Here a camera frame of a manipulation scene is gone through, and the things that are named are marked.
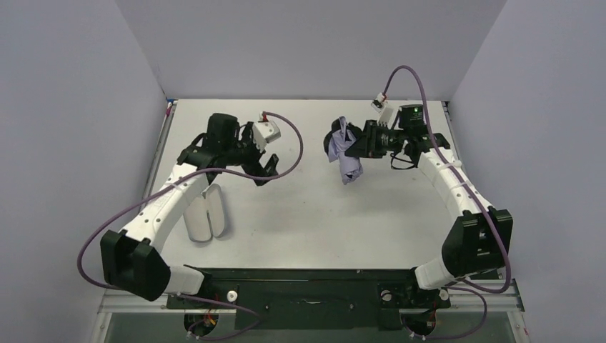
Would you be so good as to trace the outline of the lavender umbrella case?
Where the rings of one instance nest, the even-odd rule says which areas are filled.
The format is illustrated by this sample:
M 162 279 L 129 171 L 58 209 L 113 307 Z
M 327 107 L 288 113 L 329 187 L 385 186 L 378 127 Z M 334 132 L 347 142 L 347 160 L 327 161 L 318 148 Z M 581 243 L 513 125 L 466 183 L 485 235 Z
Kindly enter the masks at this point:
M 188 237 L 196 243 L 204 243 L 224 235 L 228 228 L 226 205 L 222 188 L 218 184 L 208 186 L 184 212 Z

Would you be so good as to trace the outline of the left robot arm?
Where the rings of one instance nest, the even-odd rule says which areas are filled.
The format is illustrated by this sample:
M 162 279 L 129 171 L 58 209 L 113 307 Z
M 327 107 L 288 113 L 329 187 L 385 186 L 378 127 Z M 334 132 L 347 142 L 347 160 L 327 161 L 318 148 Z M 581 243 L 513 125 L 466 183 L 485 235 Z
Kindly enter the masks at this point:
M 162 249 L 177 222 L 183 219 L 193 242 L 206 242 L 226 229 L 218 174 L 230 167 L 257 186 L 278 178 L 279 158 L 260 160 L 268 144 L 281 136 L 274 116 L 262 113 L 257 121 L 240 124 L 235 116 L 215 113 L 207 130 L 196 136 L 177 157 L 159 191 L 136 205 L 139 213 L 119 231 L 100 239 L 104 281 L 149 301 L 163 294 L 197 294 L 203 272 L 184 265 L 169 265 Z

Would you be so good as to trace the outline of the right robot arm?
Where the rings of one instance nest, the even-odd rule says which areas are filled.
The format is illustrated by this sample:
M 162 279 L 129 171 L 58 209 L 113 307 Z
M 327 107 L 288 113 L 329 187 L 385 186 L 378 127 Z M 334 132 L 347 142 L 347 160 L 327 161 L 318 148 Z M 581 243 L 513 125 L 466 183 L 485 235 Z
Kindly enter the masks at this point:
M 390 117 L 396 114 L 393 124 Z M 378 120 L 359 128 L 344 117 L 324 140 L 326 154 L 341 163 L 344 183 L 362 173 L 360 160 L 403 153 L 440 195 L 453 219 L 437 257 L 412 269 L 415 291 L 434 291 L 461 282 L 489 294 L 503 293 L 512 281 L 508 259 L 513 218 L 495 209 L 473 185 L 441 133 L 434 133 L 422 105 L 385 105 Z

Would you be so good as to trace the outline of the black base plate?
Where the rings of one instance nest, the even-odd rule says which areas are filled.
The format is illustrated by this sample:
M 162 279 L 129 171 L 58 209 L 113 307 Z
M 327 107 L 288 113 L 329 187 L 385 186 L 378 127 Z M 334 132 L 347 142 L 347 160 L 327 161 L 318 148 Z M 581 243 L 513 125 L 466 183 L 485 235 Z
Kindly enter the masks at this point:
M 229 314 L 234 331 L 409 327 L 430 333 L 453 289 L 415 291 L 410 269 L 195 269 L 205 279 L 197 294 L 163 294 L 183 309 L 195 337 L 217 333 Z

